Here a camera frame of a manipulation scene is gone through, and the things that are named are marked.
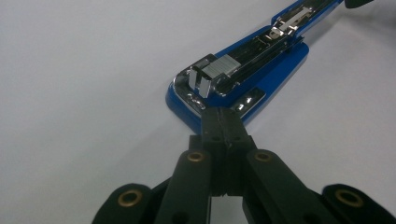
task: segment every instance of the white surface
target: white surface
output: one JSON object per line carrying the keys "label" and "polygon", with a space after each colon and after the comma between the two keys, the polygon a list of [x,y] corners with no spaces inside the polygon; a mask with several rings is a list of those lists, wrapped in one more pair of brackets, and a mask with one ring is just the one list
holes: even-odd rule
{"label": "white surface", "polygon": [[[2,1],[0,223],[90,223],[116,188],[155,187],[192,131],[166,106],[181,69],[293,1]],[[396,215],[396,2],[337,8],[248,126],[316,191],[345,183]],[[212,223],[246,223],[215,199]]]}

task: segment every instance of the blue stapler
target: blue stapler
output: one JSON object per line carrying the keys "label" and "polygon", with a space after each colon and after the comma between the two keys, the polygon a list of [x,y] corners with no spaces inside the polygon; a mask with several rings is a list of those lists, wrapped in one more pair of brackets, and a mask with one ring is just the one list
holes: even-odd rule
{"label": "blue stapler", "polygon": [[248,123],[303,63],[309,49],[302,34],[340,3],[299,0],[286,7],[271,25],[178,73],[166,95],[168,106],[196,133],[202,112],[214,106],[231,108]]}

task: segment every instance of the brass ring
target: brass ring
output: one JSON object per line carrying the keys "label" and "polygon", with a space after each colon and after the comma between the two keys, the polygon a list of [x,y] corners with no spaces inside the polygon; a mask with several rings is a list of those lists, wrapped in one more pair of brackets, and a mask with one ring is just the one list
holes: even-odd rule
{"label": "brass ring", "polygon": [[189,159],[189,161],[203,161],[204,157],[204,154],[201,152],[192,152],[187,156],[187,159]]}
{"label": "brass ring", "polygon": [[362,207],[364,205],[363,199],[358,194],[347,190],[347,189],[338,189],[335,192],[335,197],[341,203],[349,205],[351,207]]}
{"label": "brass ring", "polygon": [[254,155],[254,158],[258,161],[270,161],[272,159],[271,154],[266,152],[257,152]]}
{"label": "brass ring", "polygon": [[131,207],[140,203],[143,198],[143,194],[140,190],[131,189],[123,192],[119,197],[119,205],[122,207]]}

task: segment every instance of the brass insert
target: brass insert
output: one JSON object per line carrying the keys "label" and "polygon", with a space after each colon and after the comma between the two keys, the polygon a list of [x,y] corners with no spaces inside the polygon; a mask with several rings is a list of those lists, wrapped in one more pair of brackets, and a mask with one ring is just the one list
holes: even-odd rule
{"label": "brass insert", "polygon": [[358,194],[347,190],[347,189],[338,189],[335,192],[335,197],[341,203],[349,205],[351,207],[362,207],[364,205],[363,199]]}
{"label": "brass insert", "polygon": [[256,155],[254,155],[254,158],[258,161],[270,161],[272,156],[267,152],[258,152]]}
{"label": "brass insert", "polygon": [[204,157],[204,154],[201,152],[192,152],[187,156],[187,159],[189,159],[189,161],[203,161]]}
{"label": "brass insert", "polygon": [[118,202],[122,207],[131,207],[140,203],[142,198],[143,194],[140,190],[130,189],[120,195]]}

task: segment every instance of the metal rivet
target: metal rivet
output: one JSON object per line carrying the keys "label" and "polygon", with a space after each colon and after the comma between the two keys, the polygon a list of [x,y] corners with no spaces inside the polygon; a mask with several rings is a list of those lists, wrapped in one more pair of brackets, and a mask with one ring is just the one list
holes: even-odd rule
{"label": "metal rivet", "polygon": [[140,203],[143,194],[140,190],[131,189],[123,192],[119,197],[119,205],[122,207],[131,207]]}
{"label": "metal rivet", "polygon": [[258,161],[270,161],[272,159],[271,154],[266,152],[258,152],[254,155],[254,158]]}
{"label": "metal rivet", "polygon": [[364,205],[364,202],[363,202],[363,199],[361,198],[361,196],[359,196],[355,192],[352,192],[347,189],[338,189],[335,192],[335,197],[341,203],[344,203],[351,207],[362,207]]}
{"label": "metal rivet", "polygon": [[203,161],[204,157],[204,154],[201,152],[192,152],[187,156],[187,159],[189,159],[189,161]]}

